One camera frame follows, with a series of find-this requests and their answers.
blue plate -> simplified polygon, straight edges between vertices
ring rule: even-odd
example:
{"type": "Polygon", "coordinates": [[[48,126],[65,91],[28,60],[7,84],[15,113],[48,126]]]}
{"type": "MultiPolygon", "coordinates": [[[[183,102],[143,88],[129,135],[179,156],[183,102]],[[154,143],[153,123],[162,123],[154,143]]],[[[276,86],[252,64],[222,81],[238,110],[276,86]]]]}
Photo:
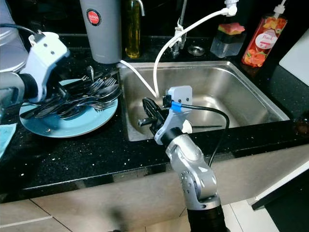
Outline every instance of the blue plate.
{"type": "MultiPolygon", "coordinates": [[[[60,83],[65,85],[77,80],[65,80],[60,83]]],[[[118,106],[118,100],[115,101],[115,106],[103,111],[97,112],[92,107],[87,107],[81,115],[72,119],[61,119],[58,115],[51,114],[43,118],[24,119],[20,117],[20,121],[25,128],[35,134],[53,138],[75,137],[94,131],[110,120],[118,106]]],[[[20,108],[19,115],[35,107],[24,103],[20,108]]]]}

stainless steel sink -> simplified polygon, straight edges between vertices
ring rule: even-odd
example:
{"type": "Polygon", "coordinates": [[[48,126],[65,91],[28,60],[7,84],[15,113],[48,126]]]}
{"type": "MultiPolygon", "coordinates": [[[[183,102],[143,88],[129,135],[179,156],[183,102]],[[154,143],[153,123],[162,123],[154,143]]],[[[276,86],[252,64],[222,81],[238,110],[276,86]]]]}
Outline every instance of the stainless steel sink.
{"type": "MultiPolygon", "coordinates": [[[[154,64],[132,65],[153,86],[154,64]]],[[[289,120],[286,114],[228,61],[160,63],[157,76],[161,95],[172,86],[190,85],[193,89],[193,104],[225,112],[230,118],[230,128],[289,120]]],[[[146,117],[142,98],[154,97],[128,68],[120,68],[120,82],[128,140],[153,138],[149,126],[140,128],[137,120],[146,117]]],[[[162,106],[162,97],[155,101],[162,106]]],[[[225,126],[222,116],[208,111],[193,110],[189,121],[193,126],[193,133],[218,130],[225,126]]]]}

blue tape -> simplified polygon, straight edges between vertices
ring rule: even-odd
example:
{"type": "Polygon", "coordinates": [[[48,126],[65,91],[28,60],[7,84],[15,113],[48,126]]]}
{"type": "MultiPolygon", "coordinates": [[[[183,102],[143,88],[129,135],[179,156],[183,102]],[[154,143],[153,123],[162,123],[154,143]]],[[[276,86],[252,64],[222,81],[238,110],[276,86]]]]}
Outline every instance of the blue tape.
{"type": "Polygon", "coordinates": [[[182,111],[181,107],[182,107],[181,103],[175,102],[175,101],[172,102],[172,107],[171,107],[172,110],[176,112],[181,112],[182,111]]]}

pump dispenser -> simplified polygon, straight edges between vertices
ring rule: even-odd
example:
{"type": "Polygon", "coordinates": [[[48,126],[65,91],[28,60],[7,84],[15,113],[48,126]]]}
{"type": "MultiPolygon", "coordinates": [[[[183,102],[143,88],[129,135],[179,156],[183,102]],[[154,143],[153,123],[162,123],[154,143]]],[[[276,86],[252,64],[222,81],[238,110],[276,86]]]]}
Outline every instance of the pump dispenser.
{"type": "Polygon", "coordinates": [[[287,20],[284,12],[286,0],[275,7],[274,13],[262,17],[241,61],[246,65],[261,67],[282,33],[287,20]]]}

black countertop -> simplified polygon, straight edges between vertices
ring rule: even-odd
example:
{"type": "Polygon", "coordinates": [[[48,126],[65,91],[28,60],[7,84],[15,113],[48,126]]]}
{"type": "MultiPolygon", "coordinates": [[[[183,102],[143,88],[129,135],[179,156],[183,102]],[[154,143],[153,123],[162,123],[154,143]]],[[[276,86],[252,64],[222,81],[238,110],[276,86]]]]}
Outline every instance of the black countertop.
{"type": "MultiPolygon", "coordinates": [[[[65,78],[81,77],[88,65],[103,72],[114,66],[93,61],[85,36],[73,40],[64,36],[62,40],[71,50],[65,78]]],[[[154,62],[167,40],[166,37],[143,38],[143,55],[139,59],[124,60],[154,62]]],[[[308,143],[309,136],[299,133],[296,124],[309,109],[309,87],[279,66],[280,59],[276,56],[270,55],[262,68],[255,69],[240,62],[244,48],[238,56],[219,59],[209,52],[211,41],[189,38],[187,45],[200,45],[206,54],[194,57],[184,49],[176,60],[167,52],[161,61],[229,60],[291,119],[229,129],[215,162],[308,143]]],[[[19,121],[18,111],[19,106],[11,107],[2,120],[2,124],[18,124],[0,159],[0,203],[137,178],[170,168],[165,148],[153,139],[138,142],[125,139],[120,106],[101,128],[67,139],[42,137],[26,130],[19,121]]],[[[209,158],[221,133],[215,130],[190,136],[209,158]]]]}

